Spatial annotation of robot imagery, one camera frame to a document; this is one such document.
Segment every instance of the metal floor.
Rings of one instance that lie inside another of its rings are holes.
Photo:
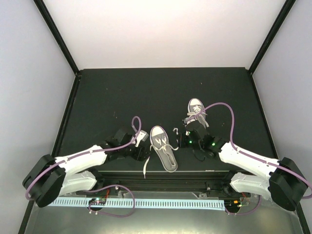
[[[182,197],[181,193],[156,193],[160,198]],[[242,212],[252,209],[242,208]],[[129,209],[106,208],[114,214],[125,214]],[[301,234],[298,217],[268,201],[263,201],[256,212],[247,216],[228,216],[224,211],[136,209],[127,218],[89,214],[87,208],[34,207],[26,234]]]

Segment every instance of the black platform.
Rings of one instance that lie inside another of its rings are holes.
[[[131,128],[133,116],[142,120],[149,133],[162,126],[176,146],[173,128],[183,129],[191,98],[205,106],[226,102],[235,114],[234,142],[255,153],[274,157],[268,132],[252,81],[245,68],[146,68],[87,69],[82,77],[70,114],[60,156],[72,154],[103,141],[121,126]],[[207,122],[212,135],[229,138],[231,115],[224,106],[208,110]],[[190,149],[174,152],[177,172],[241,170],[216,160],[196,160]],[[99,166],[106,172],[142,172],[144,162],[132,158]],[[155,152],[147,171],[164,172]]]

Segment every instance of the gray sneaker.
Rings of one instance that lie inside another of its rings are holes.
[[[150,134],[151,149],[152,147],[158,154],[164,169],[168,172],[177,170],[177,162],[172,150],[178,150],[179,147],[173,148],[169,144],[168,135],[160,126],[155,126],[151,129]]]
[[[203,103],[201,103],[201,101],[197,98],[193,98],[190,100],[189,105],[188,105],[188,113],[187,115],[189,117],[195,116],[197,115],[201,110],[203,110],[205,107],[203,105]],[[204,125],[204,127],[209,127],[207,121],[206,121],[206,112],[202,112],[201,114],[199,114],[196,118],[196,120],[198,120],[202,125]]]

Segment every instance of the purple cable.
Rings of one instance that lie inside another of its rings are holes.
[[[231,106],[229,106],[228,104],[224,103],[224,102],[217,102],[217,103],[214,103],[214,104],[211,104],[209,106],[207,106],[205,109],[201,110],[198,114],[196,114],[195,116],[192,116],[188,119],[186,119],[186,121],[189,121],[191,119],[194,119],[196,118],[198,115],[200,115],[201,113],[203,113],[204,111],[208,110],[209,108],[213,107],[213,106],[216,106],[216,105],[223,105],[223,106],[226,106],[230,112],[231,112],[231,115],[232,115],[232,125],[231,125],[231,131],[230,131],[230,142],[231,142],[231,145],[233,147],[233,149],[235,149],[237,151],[237,148],[235,147],[234,143],[233,143],[233,131],[234,131],[234,123],[235,123],[235,120],[234,120],[234,112],[233,112],[233,109],[231,108]],[[245,155],[247,157],[250,157],[250,158],[253,158],[259,162],[262,162],[262,163],[265,163],[267,164],[267,162],[265,160],[262,160],[262,159],[259,159],[259,158],[256,158],[244,151],[238,151],[239,153],[241,153],[242,155]],[[274,164],[274,163],[271,163],[271,162],[268,162],[268,165],[270,166],[274,166],[274,167],[277,167],[278,169],[281,169],[285,172],[288,172],[289,174],[295,176],[296,178],[302,180],[311,190],[312,190],[312,184],[310,182],[308,182],[305,178],[303,178],[301,175],[298,175],[297,173],[285,168],[285,167],[282,167],[280,165],[277,165],[277,164]],[[308,195],[308,196],[304,196],[302,197],[302,199],[309,199],[309,198],[312,198],[312,194]]]
[[[228,213],[229,215],[250,215],[252,214],[253,212],[255,212],[259,206],[261,205],[261,200],[262,200],[262,197],[259,196],[259,201],[258,201],[258,204],[256,205],[256,207],[254,207],[251,211],[248,211],[248,212],[245,212],[245,213],[231,213],[229,212],[226,208],[225,208],[225,212]]]
[[[138,120],[138,130],[137,130],[136,127],[134,126],[134,120],[135,120],[135,119]],[[93,153],[120,150],[120,149],[125,148],[125,147],[129,146],[130,144],[132,144],[132,142],[134,142],[134,141],[137,139],[137,137],[138,137],[138,135],[139,135],[139,133],[140,133],[140,131],[141,131],[141,127],[142,127],[141,119],[140,119],[138,116],[134,116],[133,119],[132,119],[132,121],[131,121],[131,126],[132,126],[133,130],[136,132],[136,135],[135,135],[135,137],[134,137],[131,141],[129,141],[127,144],[124,144],[124,145],[121,145],[121,146],[118,146],[118,147],[115,147],[115,148],[111,148],[111,149],[93,150]],[[90,151],[85,151],[85,152],[82,152],[82,153],[78,153],[78,154],[76,154],[76,155],[73,155],[73,156],[69,157],[69,158],[67,159],[67,161],[72,160],[72,159],[74,159],[74,158],[76,158],[76,157],[79,157],[79,156],[82,156],[82,155],[89,154],[89,153],[90,153]],[[34,179],[34,181],[30,183],[30,185],[29,185],[28,188],[26,189],[26,193],[25,193],[26,199],[27,199],[27,200],[32,200],[31,197],[29,196],[29,191],[30,191],[30,190],[33,188],[33,186],[38,182],[38,180],[41,179],[41,177],[43,177],[47,172],[49,172],[49,171],[52,170],[53,168],[59,166],[59,165],[62,164],[62,163],[65,163],[65,162],[66,162],[65,160],[62,160],[62,161],[60,161],[60,162],[58,162],[58,163],[55,163],[55,164],[51,165],[50,167],[48,167],[47,169],[45,169],[43,172],[41,172],[41,173]]]
[[[99,192],[99,191],[102,191],[102,190],[105,190],[105,189],[109,189],[109,188],[112,188],[112,187],[116,187],[116,186],[127,190],[127,191],[130,193],[131,197],[132,197],[132,200],[133,200],[133,207],[131,208],[131,211],[130,211],[128,214],[117,215],[117,214],[111,214],[111,213],[107,213],[107,212],[99,212],[99,211],[96,212],[96,211],[93,211],[93,210],[91,210],[91,205],[96,204],[96,202],[95,202],[95,203],[90,203],[90,204],[89,204],[89,207],[88,207],[89,211],[90,211],[90,212],[94,212],[94,213],[98,213],[98,214],[101,214],[101,215],[108,215],[108,216],[117,217],[117,218],[125,218],[125,217],[129,217],[130,215],[132,215],[132,214],[134,213],[134,211],[135,211],[135,206],[136,206],[135,196],[134,196],[133,193],[130,191],[130,189],[128,189],[127,187],[125,187],[125,186],[123,186],[123,185],[120,185],[120,184],[113,184],[113,185],[109,185],[109,186],[106,186],[106,187],[101,188],[101,189],[92,190],[92,191],[85,191],[85,192],[87,192],[87,193],[97,193],[97,192]]]

